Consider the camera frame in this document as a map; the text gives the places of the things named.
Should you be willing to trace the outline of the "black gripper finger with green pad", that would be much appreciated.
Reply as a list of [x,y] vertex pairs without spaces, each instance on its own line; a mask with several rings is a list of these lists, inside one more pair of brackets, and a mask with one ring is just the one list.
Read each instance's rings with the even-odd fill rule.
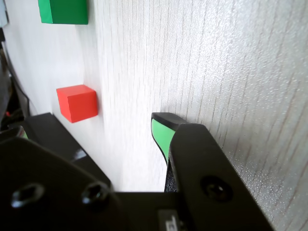
[[125,216],[109,187],[22,137],[0,135],[3,231],[123,231]]
[[209,130],[173,113],[151,115],[152,137],[172,170],[197,231],[270,231],[272,226]]

